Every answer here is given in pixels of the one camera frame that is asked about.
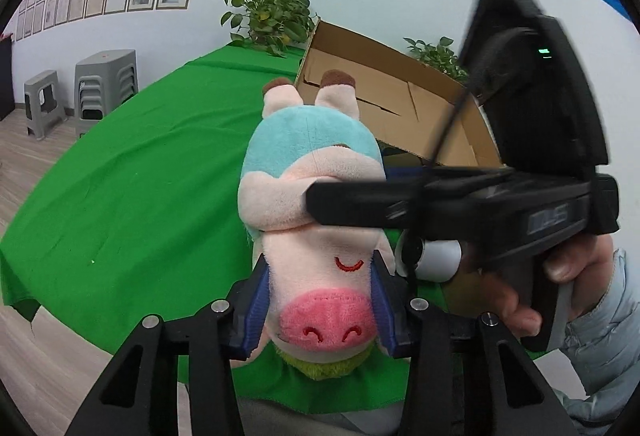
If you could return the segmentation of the person's right hand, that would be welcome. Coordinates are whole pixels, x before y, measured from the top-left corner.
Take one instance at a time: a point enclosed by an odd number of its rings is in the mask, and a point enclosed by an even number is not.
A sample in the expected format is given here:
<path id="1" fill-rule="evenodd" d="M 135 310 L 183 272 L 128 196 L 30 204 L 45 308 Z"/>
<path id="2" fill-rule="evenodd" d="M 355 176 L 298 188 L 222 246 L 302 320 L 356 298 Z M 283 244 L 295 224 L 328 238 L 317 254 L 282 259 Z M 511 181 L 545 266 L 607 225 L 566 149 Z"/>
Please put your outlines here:
<path id="1" fill-rule="evenodd" d="M 557 284 L 574 284 L 570 321 L 585 315 L 600 303 L 614 274 L 614 244 L 609 234 L 580 234 L 565 242 L 544 263 L 547 278 Z M 473 249 L 465 249 L 458 273 L 444 289 L 450 312 L 474 317 L 494 312 L 517 338 L 539 333 L 542 317 L 521 302 L 510 284 L 496 274 L 475 270 Z"/>

